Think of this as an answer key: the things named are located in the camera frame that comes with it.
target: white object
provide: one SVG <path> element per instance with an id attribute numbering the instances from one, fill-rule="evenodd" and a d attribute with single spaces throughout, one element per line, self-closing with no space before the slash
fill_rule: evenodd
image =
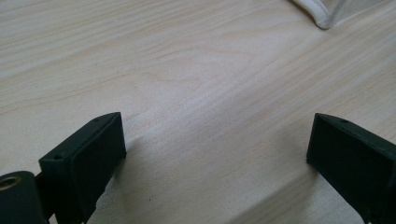
<path id="1" fill-rule="evenodd" d="M 350 17 L 384 0 L 294 0 L 305 8 L 321 29 L 329 29 L 337 22 Z"/>

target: light wood grain surface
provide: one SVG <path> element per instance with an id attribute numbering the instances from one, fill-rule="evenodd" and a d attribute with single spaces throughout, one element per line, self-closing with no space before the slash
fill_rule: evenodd
<path id="1" fill-rule="evenodd" d="M 0 173 L 120 111 L 89 223 L 362 223 L 309 134 L 321 112 L 395 143 L 395 71 L 396 1 L 328 31 L 286 0 L 0 1 Z"/>

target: wooden table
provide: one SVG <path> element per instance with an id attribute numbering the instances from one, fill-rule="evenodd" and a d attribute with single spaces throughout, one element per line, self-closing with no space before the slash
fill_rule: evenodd
<path id="1" fill-rule="evenodd" d="M 396 1 L 328 31 L 291 1 L 1 1 L 0 173 L 120 111 L 90 223 L 362 223 L 309 134 L 321 112 L 395 143 L 395 71 Z"/>

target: screw hole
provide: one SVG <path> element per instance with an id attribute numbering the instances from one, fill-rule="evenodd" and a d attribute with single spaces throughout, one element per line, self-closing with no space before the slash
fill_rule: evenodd
<path id="1" fill-rule="evenodd" d="M 53 159 L 55 159 L 55 160 L 61 160 L 63 158 L 63 156 L 61 156 L 61 155 L 56 155 Z"/>
<path id="2" fill-rule="evenodd" d="M 0 180 L 0 190 L 10 189 L 21 182 L 19 176 L 11 176 L 6 179 Z"/>

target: wood grain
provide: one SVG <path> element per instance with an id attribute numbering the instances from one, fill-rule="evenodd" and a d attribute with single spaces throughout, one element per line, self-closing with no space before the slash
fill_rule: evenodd
<path id="1" fill-rule="evenodd" d="M 316 112 L 396 142 L 396 2 L 321 31 L 290 1 L 0 1 L 0 171 L 123 117 L 90 223 L 362 223 L 305 163 Z"/>

